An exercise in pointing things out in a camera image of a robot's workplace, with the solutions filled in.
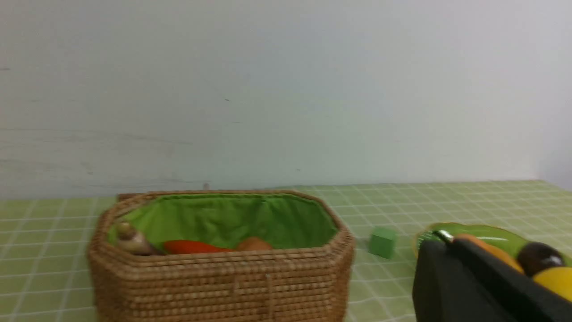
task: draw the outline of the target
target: basket handle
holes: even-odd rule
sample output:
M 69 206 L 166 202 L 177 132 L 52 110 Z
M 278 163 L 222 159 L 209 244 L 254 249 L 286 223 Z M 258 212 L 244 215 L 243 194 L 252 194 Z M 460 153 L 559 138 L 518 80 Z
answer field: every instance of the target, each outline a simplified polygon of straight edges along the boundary
M 266 274 L 266 285 L 268 289 L 268 317 L 270 321 L 276 321 L 274 318 L 274 291 L 272 288 L 272 277 Z
M 274 291 L 273 291 L 273 284 L 272 284 L 272 277 L 270 274 L 265 274 L 266 277 L 266 288 L 268 289 L 268 319 L 270 321 L 276 321 L 274 318 Z M 235 282 L 232 285 L 231 294 L 235 296 L 238 294 L 240 287 L 240 280 L 238 276 L 235 276 Z

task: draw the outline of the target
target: toy lemon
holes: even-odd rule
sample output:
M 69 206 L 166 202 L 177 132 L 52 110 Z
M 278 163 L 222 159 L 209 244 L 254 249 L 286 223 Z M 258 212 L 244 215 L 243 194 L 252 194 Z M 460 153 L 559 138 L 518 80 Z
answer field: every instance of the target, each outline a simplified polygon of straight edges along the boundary
M 572 302 L 571 267 L 553 267 L 545 269 L 533 276 L 533 280 Z

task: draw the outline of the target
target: green plate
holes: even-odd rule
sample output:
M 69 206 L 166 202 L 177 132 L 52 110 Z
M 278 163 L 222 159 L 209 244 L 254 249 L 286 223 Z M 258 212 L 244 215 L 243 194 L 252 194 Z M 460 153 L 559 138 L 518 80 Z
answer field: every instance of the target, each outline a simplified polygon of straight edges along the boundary
M 513 258 L 516 258 L 518 252 L 523 248 L 523 246 L 530 242 L 515 233 L 511 233 L 508 230 L 498 227 L 486 225 L 463 225 L 456 222 L 437 222 L 415 235 L 413 239 L 413 250 L 415 252 L 415 256 L 417 256 L 421 242 L 424 240 L 440 241 L 437 236 L 433 235 L 432 232 L 434 230 L 445 230 L 453 236 L 459 234 L 473 235 L 489 245 L 493 245 L 504 250 Z M 562 254 L 562 257 L 564 258 L 566 265 L 572 266 L 572 258 L 565 254 Z

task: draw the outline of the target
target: grid pattern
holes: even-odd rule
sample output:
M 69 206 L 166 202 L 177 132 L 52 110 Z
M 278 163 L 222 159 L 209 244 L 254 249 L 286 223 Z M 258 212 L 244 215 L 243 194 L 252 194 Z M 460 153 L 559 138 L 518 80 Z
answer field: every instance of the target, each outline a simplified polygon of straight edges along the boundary
M 287 187 L 321 197 L 357 239 L 347 321 L 413 322 L 411 238 L 433 222 L 485 224 L 572 253 L 572 194 L 543 181 Z M 0 201 L 0 322 L 96 321 L 85 260 L 114 198 Z M 385 260 L 374 226 L 398 233 Z

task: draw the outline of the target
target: yellow fruit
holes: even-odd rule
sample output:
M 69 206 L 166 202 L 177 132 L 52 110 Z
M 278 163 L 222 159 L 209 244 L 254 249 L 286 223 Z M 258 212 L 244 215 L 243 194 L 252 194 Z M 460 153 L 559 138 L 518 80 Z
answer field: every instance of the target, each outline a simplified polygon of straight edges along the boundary
M 504 250 L 502 250 L 496 246 L 489 245 L 489 244 L 483 242 L 482 240 L 480 240 L 479 238 L 476 238 L 473 235 L 459 234 L 459 235 L 455 236 L 455 239 L 457 239 L 457 238 L 466 239 L 466 240 L 471 241 L 475 245 L 481 247 L 482 249 L 484 249 L 487 252 L 489 252 L 490 254 L 492 254 L 494 257 L 503 261 L 508 266 L 510 266 L 510 267 L 512 267 L 512 268 L 516 269 L 517 271 L 524 274 L 524 270 L 522 269 L 522 267 L 520 265 L 518 265 L 517 261 L 514 260 L 514 258 L 512 258 Z
M 533 276 L 533 280 L 563 298 L 572 301 L 572 268 L 553 267 L 545 269 Z

